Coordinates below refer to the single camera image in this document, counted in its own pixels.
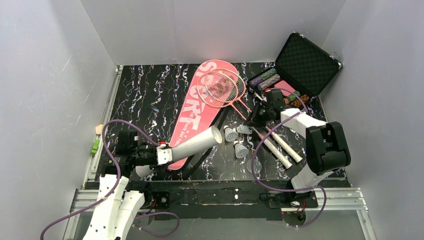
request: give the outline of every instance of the white stick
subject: white stick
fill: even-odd
[[[258,132],[254,127],[252,127],[252,129],[257,133],[260,139],[264,138],[264,136],[260,132]],[[285,157],[269,139],[265,139],[263,143],[277,157],[277,159],[284,165],[286,169],[289,169],[292,166],[287,157]]]
[[[293,148],[291,148],[277,133],[272,132],[271,133],[272,138],[296,161],[296,163],[299,163],[302,160],[302,157],[299,156]]]

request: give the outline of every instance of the feather shuttlecock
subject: feather shuttlecock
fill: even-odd
[[[236,131],[237,133],[239,133],[239,134],[247,134],[247,135],[252,134],[252,130],[251,130],[251,128],[250,128],[250,127],[248,127],[248,126],[246,126],[246,125],[243,125],[243,124],[241,124],[240,126],[238,126],[238,127],[235,129],[235,131]]]
[[[242,159],[246,157],[249,153],[249,149],[247,149],[238,141],[234,142],[234,148],[235,148],[235,157],[238,159]]]
[[[224,126],[224,133],[225,133],[225,140],[227,142],[234,142],[236,138],[239,136],[239,134],[234,131],[234,129],[230,128],[229,126]]]

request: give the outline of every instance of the cable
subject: cable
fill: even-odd
[[[284,91],[289,92],[290,94],[294,94],[294,93],[293,93],[293,92],[291,92],[290,90],[287,90],[287,89],[285,89],[285,88],[280,88],[280,87],[274,87],[274,88],[271,88],[270,90],[284,90]],[[302,101],[302,99],[301,99],[300,97],[298,97],[296,94],[294,94],[294,95],[295,95],[298,99],[300,99],[300,101],[301,101],[301,103],[302,103],[302,105],[303,105],[304,110],[302,110],[301,112],[308,112],[308,109],[306,108],[306,105],[305,105],[305,103]],[[276,129],[278,129],[279,127],[281,127],[283,124],[285,124],[285,123],[287,123],[288,121],[290,121],[291,119],[293,119],[293,118],[295,118],[295,117],[299,116],[299,115],[301,114],[301,112],[297,112],[297,113],[293,114],[292,116],[290,116],[289,118],[287,118],[287,119],[285,119],[285,120],[281,121],[281,122],[280,122],[280,123],[278,123],[278,124],[277,124],[274,128],[272,128],[272,129],[271,129],[271,131],[269,131],[269,132],[267,132],[267,133],[266,133],[266,135],[262,138],[262,140],[259,142],[259,144],[257,145],[256,149],[255,149],[255,150],[254,150],[254,152],[253,152],[252,161],[251,161],[251,169],[255,169],[255,159],[257,158],[258,150],[259,150],[259,148],[262,146],[262,144],[264,143],[265,139],[267,139],[267,138],[271,135],[271,133],[273,133]],[[273,191],[281,192],[281,193],[293,193],[293,192],[298,192],[298,191],[310,191],[310,190],[314,190],[314,189],[315,189],[315,187],[304,187],[304,188],[298,188],[298,189],[279,189],[279,188],[271,187],[271,186],[268,186],[268,185],[266,185],[266,184],[262,183],[262,182],[258,179],[258,177],[256,176],[255,171],[252,171],[252,174],[253,174],[253,178],[254,178],[254,180],[255,180],[258,184],[260,184],[261,186],[263,186],[263,187],[265,187],[265,188],[267,188],[267,189],[273,190]],[[316,188],[317,188],[317,189],[321,189],[321,190],[322,190],[322,193],[324,194],[324,202],[322,203],[322,208],[321,208],[321,210],[319,210],[318,214],[317,214],[317,215],[316,215],[316,216],[315,216],[315,217],[314,217],[311,221],[309,221],[308,223],[305,223],[305,224],[300,225],[300,226],[292,226],[292,227],[299,227],[299,228],[302,228],[302,227],[309,226],[310,224],[312,224],[313,222],[315,222],[315,221],[316,221],[316,220],[320,217],[320,215],[323,213],[324,208],[325,208],[326,203],[327,203],[327,194],[326,194],[326,191],[324,190],[324,188],[323,188],[322,186],[316,186]]]
[[[301,209],[301,206],[302,206],[302,204],[299,204],[299,206],[297,207],[297,210],[296,210],[296,211],[294,211],[294,213],[295,213],[295,214],[297,214],[297,213],[298,213],[298,211]]]
[[[118,186],[118,184],[119,184],[119,180],[121,179],[121,169],[120,169],[120,167],[119,167],[119,164],[118,164],[118,162],[117,162],[117,160],[114,158],[114,156],[112,155],[112,153],[111,153],[111,151],[109,150],[109,148],[107,147],[107,145],[108,145],[108,143],[106,142],[106,128],[109,126],[109,125],[111,125],[111,124],[114,124],[114,123],[121,123],[121,124],[126,124],[126,125],[129,125],[130,127],[132,127],[133,129],[135,129],[135,130],[137,130],[137,132],[139,133],[139,134],[141,134],[144,138],[146,138],[149,142],[151,142],[153,145],[155,145],[155,146],[160,146],[160,144],[158,144],[158,143],[156,143],[156,142],[154,142],[149,136],[147,136],[140,128],[138,128],[136,125],[134,125],[134,124],[132,124],[132,123],[130,123],[130,122],[128,122],[128,121],[125,121],[125,120],[121,120],[121,119],[114,119],[114,120],[110,120],[110,121],[108,121],[104,126],[103,126],[103,130],[101,131],[101,138],[102,138],[102,140],[103,140],[103,146],[104,146],[104,150],[106,151],[106,153],[107,153],[107,155],[109,155],[109,157],[110,157],[110,159],[112,159],[112,161],[113,161],[113,163],[115,164],[115,166],[116,166],[116,170],[117,170],[117,174],[116,174],[116,182],[115,182],[115,185],[113,185],[113,187],[110,189],[110,191],[104,196],[104,198],[102,198],[102,199],[100,199],[100,200],[98,200],[98,201],[96,201],[95,203],[93,203],[93,204],[91,204],[91,205],[89,205],[89,206],[86,206],[86,207],[84,207],[83,209],[81,209],[81,210],[78,210],[78,211],[75,211],[75,212],[72,212],[71,214],[69,214],[69,215],[66,215],[66,216],[63,216],[63,217],[61,217],[61,218],[59,218],[59,219],[57,219],[57,220],[55,220],[55,221],[53,221],[52,223],[50,223],[49,225],[47,225],[42,231],[41,231],[41,235],[40,235],[40,240],[44,240],[44,235],[46,234],[46,232],[47,232],[47,230],[49,229],[49,228],[51,228],[52,226],[54,226],[55,224],[57,224],[57,223],[60,223],[60,222],[62,222],[63,220],[66,220],[66,219],[69,219],[69,218],[71,218],[71,217],[73,217],[73,216],[75,216],[75,215],[78,215],[78,214],[80,214],[80,213],[82,213],[82,212],[85,212],[85,211],[87,211],[87,210],[89,210],[89,209],[91,209],[92,207],[95,207],[95,206],[97,206],[97,205],[99,205],[100,203],[102,203],[107,197],[109,197],[111,194],[112,194],[112,192],[117,188],[117,186]]]
[[[151,216],[156,216],[156,215],[171,215],[171,216],[174,216],[176,218],[175,228],[172,231],[170,231],[166,234],[159,234],[159,233],[150,231],[149,229],[146,229],[146,228],[139,226],[139,225],[134,224],[134,226],[136,226],[137,228],[139,228],[139,229],[141,229],[141,230],[143,230],[143,231],[145,231],[145,232],[147,232],[147,233],[149,233],[149,234],[151,234],[155,237],[161,237],[162,238],[162,237],[167,237],[167,236],[173,234],[177,230],[178,226],[180,225],[180,218],[175,213],[168,212],[168,211],[155,212],[155,213],[149,213],[149,214],[145,214],[145,215],[142,215],[142,216],[138,216],[134,219],[134,221],[139,220],[139,219],[144,219],[144,218],[147,218],[147,217],[151,217]]]
[[[302,213],[305,211],[306,209],[306,201],[303,201],[303,209],[302,209]]]
[[[154,201],[155,201],[155,200],[153,199],[153,196],[151,196],[151,201],[150,201],[150,203],[149,203],[147,206],[144,206],[144,207],[142,206],[141,208],[142,208],[142,209],[146,209],[146,208],[150,207]]]
[[[156,200],[154,200],[153,202],[154,202],[154,203],[153,203],[153,205],[150,207],[150,210],[149,210],[149,211],[147,211],[147,212],[145,213],[145,215],[150,214],[150,213],[152,212],[152,209],[156,206]]]

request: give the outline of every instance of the black marble surface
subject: black marble surface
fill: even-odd
[[[272,67],[273,62],[255,62],[255,63],[233,63],[240,76],[247,81],[266,68]],[[176,121],[178,119],[181,105],[184,102],[187,89],[193,78],[199,64],[171,64],[171,65],[131,65],[124,66],[121,80],[117,89],[116,98],[113,105],[111,119],[123,119],[139,126],[154,141],[171,140]],[[247,93],[242,100],[253,107],[253,96]],[[323,108],[318,98],[313,98],[307,104],[309,112],[313,117],[325,121]],[[242,118],[231,109],[226,117],[224,125],[232,128],[237,127],[243,122]],[[118,132],[129,129],[121,124],[110,126],[107,133],[109,149],[114,149]],[[305,156],[305,141],[296,132],[289,128],[282,127],[277,130],[283,139],[291,147]],[[233,144],[224,141],[222,144],[213,148],[210,155],[201,164],[201,166],[191,175],[190,180],[251,180],[253,176],[247,171],[246,164],[252,159],[254,147],[259,143],[256,134],[252,136],[240,135],[239,141],[242,142],[250,153],[246,158],[236,159]],[[281,152],[287,156],[287,153],[280,148]],[[191,164],[185,171],[192,167],[199,159],[200,154],[196,155]],[[288,157],[293,163],[290,169],[285,169],[283,165],[276,160],[266,149],[262,147],[258,152],[258,159],[262,164],[260,179],[276,180],[288,179],[294,177],[304,166],[305,160],[300,164]],[[105,151],[102,151],[98,173],[102,173],[105,166],[111,165],[109,157]],[[149,180],[178,180],[182,173],[180,171],[173,174],[167,170],[160,170],[148,177]],[[344,171],[335,172],[330,176],[333,179],[345,178]],[[141,178],[133,172],[131,180],[140,180]]]

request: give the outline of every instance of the badminton racket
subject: badminton racket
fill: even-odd
[[[237,73],[235,73],[231,70],[228,70],[228,69],[220,69],[219,73],[228,76],[229,78],[231,78],[235,82],[235,85],[237,87],[237,96],[236,96],[234,102],[239,101],[247,109],[247,111],[249,113],[251,113],[252,110],[242,101],[242,97],[245,95],[245,92],[246,92],[246,84],[245,84],[245,81],[243,80],[243,78],[239,74],[237,74]],[[265,126],[265,128],[268,132],[271,131],[271,129],[269,127]],[[296,161],[296,163],[299,163],[302,160],[302,157],[295,150],[293,150],[289,146],[289,144],[287,144],[277,133],[272,132],[271,136]]]
[[[200,98],[205,104],[212,108],[225,108],[231,106],[244,120],[246,120],[246,117],[234,106],[235,101],[239,101],[244,105],[240,98],[246,91],[244,82],[242,84],[239,83],[240,88],[237,86],[237,82],[239,82],[237,76],[237,74],[230,70],[218,68],[202,75],[197,80],[196,88]],[[256,129],[254,130],[262,140],[264,136]],[[266,139],[264,144],[286,169],[292,166],[290,161],[271,143],[271,141]]]

